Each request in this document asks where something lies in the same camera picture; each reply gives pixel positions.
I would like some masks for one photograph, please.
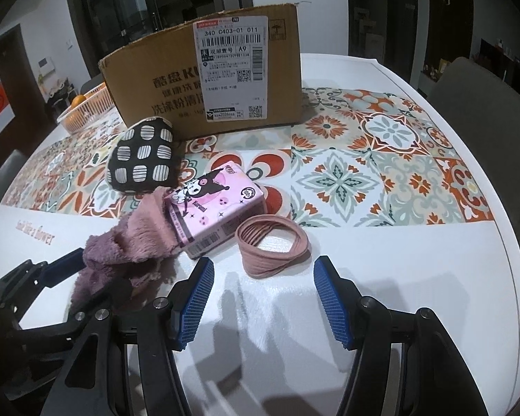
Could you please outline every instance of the floral tile pattern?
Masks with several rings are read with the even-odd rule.
[[[104,180],[125,130],[112,110],[32,157],[3,204],[118,218],[142,198]],[[234,161],[261,187],[268,212],[310,227],[492,220],[485,197],[446,136],[416,103],[390,93],[303,89],[303,123],[185,142],[180,184]]]

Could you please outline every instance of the screw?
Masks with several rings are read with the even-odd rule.
[[[424,319],[430,319],[431,318],[431,310],[429,308],[422,308],[420,310],[420,315],[424,318]]]
[[[364,308],[370,308],[373,304],[373,299],[370,296],[361,297],[361,305]]]
[[[168,299],[166,297],[156,297],[153,301],[154,308],[160,310],[167,307]]]
[[[99,321],[103,321],[104,319],[106,319],[108,316],[110,315],[110,312],[106,309],[102,309],[102,310],[98,310],[95,314],[94,314],[94,317],[96,319],[98,319]]]

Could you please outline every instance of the black and white pouch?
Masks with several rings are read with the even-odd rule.
[[[173,128],[169,120],[151,117],[129,127],[112,148],[106,181],[126,194],[177,186],[178,162],[173,158]]]

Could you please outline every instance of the orange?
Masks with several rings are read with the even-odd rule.
[[[84,95],[78,95],[71,101],[71,109],[75,108],[76,106],[79,106],[81,103],[83,103],[86,100],[86,97]]]

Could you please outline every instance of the chair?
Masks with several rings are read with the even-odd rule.
[[[473,153],[520,238],[520,95],[488,70],[457,58],[427,100]]]
[[[0,202],[10,184],[14,181],[23,164],[27,162],[27,157],[22,154],[19,150],[14,150],[11,155],[6,159],[3,165],[0,167]]]
[[[101,73],[99,73],[98,75],[92,77],[89,81],[87,81],[86,83],[84,83],[84,85],[81,86],[81,94],[86,94],[87,92],[94,89],[103,82],[104,77]]]

